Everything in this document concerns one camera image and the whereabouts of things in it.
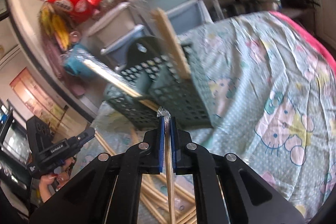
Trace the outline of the person's left hand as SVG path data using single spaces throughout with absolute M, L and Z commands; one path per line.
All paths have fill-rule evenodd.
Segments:
M 65 164 L 60 167 L 60 173 L 49 173 L 47 175 L 41 176 L 39 181 L 39 192 L 41 194 L 41 199 L 45 203 L 49 198 L 52 197 L 50 192 L 51 185 L 56 182 L 56 189 L 61 189 L 69 180 L 72 168 L 75 163 L 75 158 L 70 157 L 66 159 Z

